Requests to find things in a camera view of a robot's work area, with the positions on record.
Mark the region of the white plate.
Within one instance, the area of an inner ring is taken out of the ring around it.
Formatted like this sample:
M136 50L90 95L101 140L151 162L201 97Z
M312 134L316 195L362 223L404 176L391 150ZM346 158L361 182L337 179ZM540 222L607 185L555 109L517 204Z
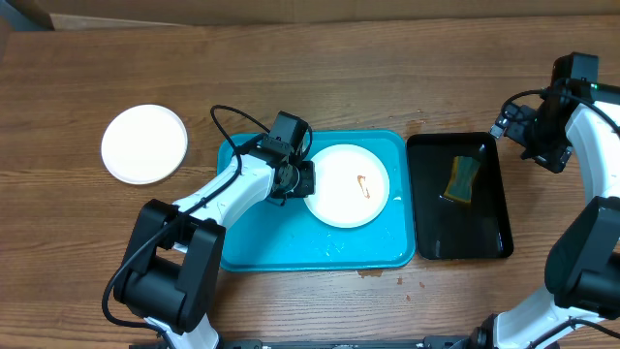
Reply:
M383 162L354 144L331 145L312 157L315 192L304 202L320 221L335 228L361 227L388 202L389 177Z
M101 157L116 179L133 185L158 182L183 162L189 138L183 121L159 105L131 107L108 125Z

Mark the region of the green yellow sponge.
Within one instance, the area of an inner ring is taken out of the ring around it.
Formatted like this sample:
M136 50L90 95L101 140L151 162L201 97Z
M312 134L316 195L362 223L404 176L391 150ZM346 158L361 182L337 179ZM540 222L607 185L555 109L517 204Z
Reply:
M453 158L449 182L443 197L448 200L469 204L473 196L473 185L481 163L468 156Z

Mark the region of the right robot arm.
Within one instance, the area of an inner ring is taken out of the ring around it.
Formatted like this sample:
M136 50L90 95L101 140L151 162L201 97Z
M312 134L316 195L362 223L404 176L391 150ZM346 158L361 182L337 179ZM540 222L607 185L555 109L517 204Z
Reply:
M555 60L537 109L511 96L490 129L523 146L522 158L562 172L577 157L586 206L551 248L544 284L515 308L489 316L459 348L555 348L580 328L619 316L619 89L598 81L599 58L572 52Z

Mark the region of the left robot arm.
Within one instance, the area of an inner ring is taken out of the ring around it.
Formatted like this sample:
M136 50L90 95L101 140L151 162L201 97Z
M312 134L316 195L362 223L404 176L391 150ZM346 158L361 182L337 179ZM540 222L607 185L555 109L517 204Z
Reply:
M281 111L271 127L233 144L229 165L203 188L172 204L145 204L104 291L106 319L155 332L160 348L218 347L207 312L226 232L259 202L313 194L312 142L311 126Z

